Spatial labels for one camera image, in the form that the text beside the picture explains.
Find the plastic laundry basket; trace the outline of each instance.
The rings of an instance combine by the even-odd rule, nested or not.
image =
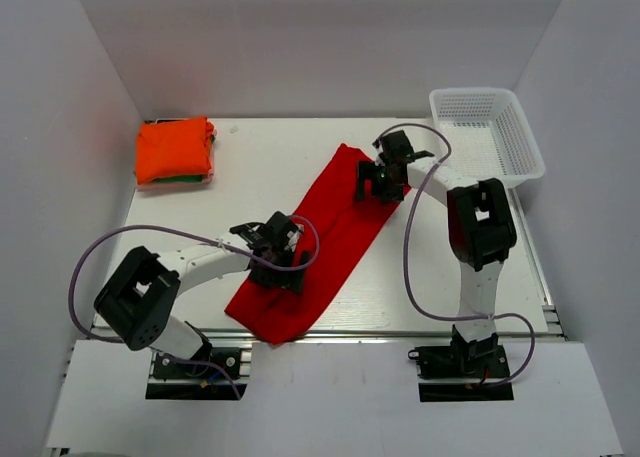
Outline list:
[[[542,177],[544,162],[516,95],[489,87],[439,89],[429,95],[433,121],[451,142],[447,165],[469,177],[513,188]]]

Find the tabletop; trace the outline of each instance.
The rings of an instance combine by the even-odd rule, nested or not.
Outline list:
[[[386,128],[403,121],[428,123],[396,118],[211,121],[218,132],[213,181],[200,187],[137,190],[126,225],[163,225],[215,238],[233,225],[265,221],[276,210],[291,213],[341,143],[374,158],[371,143]],[[407,128],[406,133],[416,150],[442,152],[437,138],[427,131]],[[453,141],[452,146],[455,154],[464,142]],[[398,207],[312,331],[450,333],[451,324],[418,314],[404,290],[402,236],[414,195],[415,191],[409,193]],[[496,312],[518,312],[537,332],[545,332],[544,280],[522,210],[513,194],[509,199],[518,241],[500,276]],[[411,239],[411,279],[418,302],[430,312],[456,315],[460,267],[449,246],[446,209],[429,196],[420,201]],[[145,245],[160,252],[192,244],[161,233],[128,232],[120,236],[109,275],[133,247]],[[246,276],[230,274],[190,290],[176,301],[173,314],[206,330],[246,330],[224,313]],[[106,326],[99,316],[95,324]],[[496,325],[500,333],[527,332],[515,319]]]

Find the red cloth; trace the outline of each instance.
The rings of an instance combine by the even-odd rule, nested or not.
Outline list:
[[[382,205],[371,198],[353,202],[356,163],[361,160],[371,159],[342,144],[294,212],[309,219],[320,236],[320,253],[306,270],[302,295],[245,280],[225,309],[260,339],[281,344],[309,330],[396,209],[397,204]],[[313,245],[309,230],[296,254],[313,251]]]

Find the orange folded cloth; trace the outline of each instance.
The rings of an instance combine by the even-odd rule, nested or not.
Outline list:
[[[206,117],[142,124],[136,141],[138,184],[177,175],[207,175],[213,131]]]

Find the white wall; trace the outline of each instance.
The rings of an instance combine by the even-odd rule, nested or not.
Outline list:
[[[560,0],[80,0],[145,118],[424,115],[513,88]]]
[[[547,165],[524,201],[553,298],[640,455],[640,0],[564,0],[516,92]]]
[[[78,0],[0,0],[0,42],[0,454],[30,457],[77,337],[69,276],[128,206],[140,116]]]

